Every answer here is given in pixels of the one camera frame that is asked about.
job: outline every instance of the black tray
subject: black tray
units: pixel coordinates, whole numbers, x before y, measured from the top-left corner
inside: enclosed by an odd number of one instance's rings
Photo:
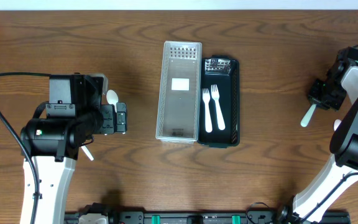
[[[206,61],[210,59],[229,59],[230,70],[227,75],[219,72],[206,70]],[[201,92],[203,88],[208,88],[211,92],[211,85],[216,84],[219,90],[219,104],[223,114],[226,128],[219,130],[216,119],[215,102],[211,97],[209,101],[209,111],[212,120],[212,132],[205,131],[205,107],[201,94],[200,97],[200,126],[198,133],[198,143],[209,147],[236,146],[240,143],[240,71],[239,62],[228,56],[213,55],[211,58],[203,58],[201,61]]]

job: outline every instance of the white label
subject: white label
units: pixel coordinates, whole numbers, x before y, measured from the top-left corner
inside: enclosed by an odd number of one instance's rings
[[[172,78],[172,90],[186,90],[189,91],[188,78]]]

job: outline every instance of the white fork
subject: white fork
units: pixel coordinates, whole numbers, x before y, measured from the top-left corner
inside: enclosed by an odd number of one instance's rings
[[[216,118],[218,120],[218,128],[220,130],[224,130],[225,125],[224,125],[223,115],[222,115],[222,111],[221,111],[221,105],[219,104],[219,91],[218,91],[217,85],[211,85],[211,96],[212,96],[212,99],[214,99],[214,101],[215,101]]]
[[[211,99],[209,95],[209,90],[207,88],[203,89],[203,101],[205,104],[205,131],[210,133],[212,132],[212,121],[211,114],[209,113],[209,100]]]

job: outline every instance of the plastic fork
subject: plastic fork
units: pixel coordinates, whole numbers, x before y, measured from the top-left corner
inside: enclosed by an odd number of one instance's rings
[[[212,99],[215,101],[215,107],[216,107],[216,119],[218,120],[218,128],[220,130],[224,130],[224,120],[223,115],[221,111],[221,105],[219,104],[219,91],[217,85],[211,85],[211,96]]]
[[[203,101],[205,104],[205,131],[210,133],[212,132],[212,121],[211,114],[209,113],[209,100],[211,99],[209,95],[209,90],[207,88],[203,89]]]

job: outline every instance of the brown wood surface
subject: brown wood surface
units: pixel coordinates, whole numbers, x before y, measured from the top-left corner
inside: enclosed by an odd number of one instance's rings
[[[203,56],[241,64],[241,143],[228,149],[155,139],[163,43],[203,43]],[[306,92],[336,52],[358,44],[358,11],[0,12],[0,72],[104,73],[128,108],[125,135],[96,136],[81,153],[68,211],[93,202],[146,210],[272,207],[303,190],[329,157],[339,112],[309,107]],[[16,131],[48,100],[46,78],[0,78],[0,109]],[[23,157],[0,122],[0,223],[18,223]],[[358,183],[331,208],[358,223]]]

